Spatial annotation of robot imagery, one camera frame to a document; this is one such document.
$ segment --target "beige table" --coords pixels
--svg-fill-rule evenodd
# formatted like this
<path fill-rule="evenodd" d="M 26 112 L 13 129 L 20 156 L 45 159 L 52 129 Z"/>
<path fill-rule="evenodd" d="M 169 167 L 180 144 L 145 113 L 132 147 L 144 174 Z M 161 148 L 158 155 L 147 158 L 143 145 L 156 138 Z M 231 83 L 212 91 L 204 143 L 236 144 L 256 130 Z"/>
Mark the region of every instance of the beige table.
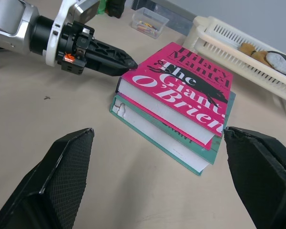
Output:
<path fill-rule="evenodd" d="M 59 2 L 33 3 L 54 18 Z M 169 42 L 182 43 L 184 37 L 168 28 L 157 40 L 132 29 L 132 13 L 126 10 L 121 19 L 99 15 L 88 25 L 98 40 L 124 49 L 137 62 Z M 75 229 L 255 228 L 234 189 L 225 142 L 215 165 L 196 176 L 109 113 L 117 80 L 91 70 L 69 74 L 37 55 L 0 53 L 0 208 L 53 141 L 93 127 Z M 271 94 L 239 76 L 233 91 L 229 125 L 272 135 L 286 146 L 286 116 Z"/>

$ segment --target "clear plastic container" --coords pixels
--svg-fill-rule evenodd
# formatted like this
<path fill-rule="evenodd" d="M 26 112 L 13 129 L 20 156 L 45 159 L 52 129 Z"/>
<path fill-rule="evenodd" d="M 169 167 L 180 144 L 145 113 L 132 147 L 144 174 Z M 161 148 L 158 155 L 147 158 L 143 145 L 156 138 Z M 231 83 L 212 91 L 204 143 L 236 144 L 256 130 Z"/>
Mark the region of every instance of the clear plastic container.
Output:
<path fill-rule="evenodd" d="M 133 14 L 132 27 L 157 39 L 168 21 L 169 19 L 143 7 Z"/>

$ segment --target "book cover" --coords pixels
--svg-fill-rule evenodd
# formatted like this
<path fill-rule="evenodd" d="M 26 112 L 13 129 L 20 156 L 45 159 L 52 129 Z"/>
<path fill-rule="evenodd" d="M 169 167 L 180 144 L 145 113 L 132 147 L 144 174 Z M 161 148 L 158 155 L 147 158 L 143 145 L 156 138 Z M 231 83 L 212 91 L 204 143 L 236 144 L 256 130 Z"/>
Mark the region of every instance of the book cover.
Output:
<path fill-rule="evenodd" d="M 222 135 L 233 75 L 170 43 L 122 78 L 217 136 Z"/>
<path fill-rule="evenodd" d="M 225 122 L 224 122 L 224 128 L 226 127 L 228 118 L 230 116 L 232 106 L 235 100 L 236 94 L 233 92 L 230 92 L 229 101 L 227 104 L 227 112 L 225 116 Z M 212 139 L 210 150 L 206 150 L 204 146 L 201 146 L 194 141 L 192 141 L 190 138 L 186 137 L 185 135 L 181 134 L 179 131 L 171 128 L 166 123 L 162 122 L 161 120 L 154 118 L 147 112 L 145 112 L 140 107 L 137 107 L 136 104 L 132 103 L 132 101 L 129 101 L 129 98 L 124 96 L 123 94 L 116 95 L 116 98 L 118 98 L 123 103 L 127 104 L 131 109 L 133 109 L 135 112 L 137 112 L 139 115 L 144 117 L 146 120 L 151 122 L 156 127 L 160 128 L 164 132 L 166 132 L 168 135 L 179 141 L 181 144 L 192 150 L 194 153 L 198 154 L 200 157 L 202 157 L 204 160 L 208 161 L 210 164 L 214 164 L 217 152 L 222 140 L 222 137 L 214 136 Z"/>
<path fill-rule="evenodd" d="M 169 155 L 170 157 L 172 157 L 174 160 L 176 160 L 177 162 L 179 162 L 180 164 L 182 164 L 184 167 L 186 167 L 187 169 L 189 169 L 191 172 L 195 173 L 196 175 L 200 176 L 202 174 L 202 171 L 197 171 L 195 168 L 193 168 L 194 166 L 189 165 L 189 163 L 186 163 L 186 157 L 184 157 L 182 154 L 180 153 L 176 153 L 175 151 L 171 152 L 169 150 L 167 150 L 165 147 L 163 147 L 161 144 L 159 144 L 158 142 L 154 141 L 152 138 L 150 138 L 147 134 L 145 134 L 144 132 L 142 132 L 140 129 L 136 128 L 134 125 L 130 124 L 128 121 L 125 120 L 125 118 L 121 117 L 120 115 L 118 115 L 116 113 L 116 111 L 113 110 L 114 105 L 116 103 L 116 101 L 118 99 L 123 100 L 122 97 L 116 95 L 113 99 L 111 108 L 110 108 L 110 112 L 117 117 L 118 119 L 120 119 L 123 123 L 125 123 L 126 125 L 128 125 L 131 129 L 133 129 L 134 131 L 136 131 L 138 134 L 140 134 L 142 137 L 144 137 L 146 140 L 148 140 L 149 142 L 151 142 L 152 144 L 154 144 L 156 147 L 158 147 L 159 149 L 161 149 L 162 151 L 164 151 L 167 155 Z M 131 105 L 131 103 L 129 103 L 127 100 L 124 100 L 125 103 L 128 103 L 127 105 Z M 157 130 L 160 130 L 159 128 L 155 127 L 152 123 L 151 125 L 156 128 L 156 129 L 151 129 L 150 131 L 152 133 L 154 133 Z"/>

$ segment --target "green book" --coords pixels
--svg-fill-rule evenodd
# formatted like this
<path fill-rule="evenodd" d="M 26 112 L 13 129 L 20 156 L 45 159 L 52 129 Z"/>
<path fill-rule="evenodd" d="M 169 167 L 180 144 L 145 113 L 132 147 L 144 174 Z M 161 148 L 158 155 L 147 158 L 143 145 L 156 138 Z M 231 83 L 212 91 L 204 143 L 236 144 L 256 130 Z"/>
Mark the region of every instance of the green book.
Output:
<path fill-rule="evenodd" d="M 126 97 L 122 96 L 117 94 L 114 97 L 110 112 L 130 128 L 199 176 L 207 165 L 214 163 L 221 137 L 213 137 L 211 150 L 208 151 L 133 105 Z M 235 94 L 231 92 L 225 125 L 234 99 Z"/>

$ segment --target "stack of books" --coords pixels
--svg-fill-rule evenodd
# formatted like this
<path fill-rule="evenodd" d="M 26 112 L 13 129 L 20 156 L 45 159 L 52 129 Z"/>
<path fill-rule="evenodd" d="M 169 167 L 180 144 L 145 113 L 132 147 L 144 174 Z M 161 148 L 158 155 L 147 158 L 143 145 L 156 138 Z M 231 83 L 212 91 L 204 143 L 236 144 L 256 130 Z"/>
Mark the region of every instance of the stack of books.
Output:
<path fill-rule="evenodd" d="M 233 75 L 170 43 L 124 74 L 110 112 L 201 175 L 214 164 L 235 94 Z"/>

